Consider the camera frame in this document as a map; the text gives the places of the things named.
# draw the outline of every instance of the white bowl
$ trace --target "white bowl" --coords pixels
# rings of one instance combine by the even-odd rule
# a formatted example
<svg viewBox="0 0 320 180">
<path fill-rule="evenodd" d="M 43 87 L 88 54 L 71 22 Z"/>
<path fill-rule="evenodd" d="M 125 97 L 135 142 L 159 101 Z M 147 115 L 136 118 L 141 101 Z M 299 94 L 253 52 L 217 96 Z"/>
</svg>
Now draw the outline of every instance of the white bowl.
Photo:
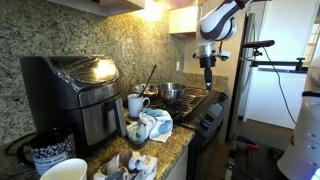
<svg viewBox="0 0 320 180">
<path fill-rule="evenodd" d="M 67 159 L 46 171 L 40 180 L 86 180 L 87 168 L 88 165 L 83 159 Z"/>
</svg>

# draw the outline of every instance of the cooking pot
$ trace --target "cooking pot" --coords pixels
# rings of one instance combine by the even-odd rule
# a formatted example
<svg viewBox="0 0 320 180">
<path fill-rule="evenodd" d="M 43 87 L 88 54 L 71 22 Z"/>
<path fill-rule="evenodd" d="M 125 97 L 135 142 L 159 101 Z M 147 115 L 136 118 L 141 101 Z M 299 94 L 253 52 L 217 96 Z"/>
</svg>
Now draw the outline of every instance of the cooking pot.
<svg viewBox="0 0 320 180">
<path fill-rule="evenodd" d="M 157 86 L 158 96 L 164 103 L 173 104 L 183 98 L 185 85 L 177 83 L 164 83 Z"/>
</svg>

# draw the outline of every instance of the pot handle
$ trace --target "pot handle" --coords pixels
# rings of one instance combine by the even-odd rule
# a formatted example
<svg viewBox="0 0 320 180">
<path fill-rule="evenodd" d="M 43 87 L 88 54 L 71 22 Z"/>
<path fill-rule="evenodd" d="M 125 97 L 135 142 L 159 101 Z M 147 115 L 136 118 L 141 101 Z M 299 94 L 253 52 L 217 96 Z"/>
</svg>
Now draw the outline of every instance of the pot handle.
<svg viewBox="0 0 320 180">
<path fill-rule="evenodd" d="M 25 142 L 23 144 L 21 144 L 18 149 L 17 149 L 17 158 L 18 160 L 23 164 L 23 165 L 26 165 L 26 166 L 30 166 L 30 167 L 35 167 L 34 163 L 29 161 L 27 158 L 26 158 L 26 155 L 24 154 L 24 147 L 25 146 L 29 146 L 29 142 Z"/>
</svg>

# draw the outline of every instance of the floor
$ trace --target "floor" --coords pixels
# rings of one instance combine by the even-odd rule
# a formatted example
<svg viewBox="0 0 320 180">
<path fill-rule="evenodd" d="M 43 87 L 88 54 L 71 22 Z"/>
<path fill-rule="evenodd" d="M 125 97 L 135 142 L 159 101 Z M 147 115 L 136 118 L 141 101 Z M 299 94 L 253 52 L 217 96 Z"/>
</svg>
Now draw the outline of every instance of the floor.
<svg viewBox="0 0 320 180">
<path fill-rule="evenodd" d="M 251 141 L 271 146 L 284 151 L 290 141 L 292 129 L 282 128 L 258 121 L 248 120 L 239 121 L 235 134 L 244 136 Z M 226 164 L 234 159 L 229 157 L 229 151 L 236 149 L 236 143 L 233 140 L 225 144 L 217 143 L 213 160 L 211 162 L 212 171 L 208 172 L 206 180 L 228 180 L 231 179 L 231 172 L 227 172 Z"/>
</svg>

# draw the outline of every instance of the black air fryer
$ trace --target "black air fryer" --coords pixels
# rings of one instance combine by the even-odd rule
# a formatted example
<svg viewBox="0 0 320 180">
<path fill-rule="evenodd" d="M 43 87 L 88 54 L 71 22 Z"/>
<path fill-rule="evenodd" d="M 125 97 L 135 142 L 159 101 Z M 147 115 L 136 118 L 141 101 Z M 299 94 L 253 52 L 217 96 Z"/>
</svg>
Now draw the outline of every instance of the black air fryer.
<svg viewBox="0 0 320 180">
<path fill-rule="evenodd" d="M 33 56 L 20 59 L 38 133 L 73 130 L 79 156 L 91 154 L 116 132 L 124 136 L 118 71 L 105 56 Z"/>
</svg>

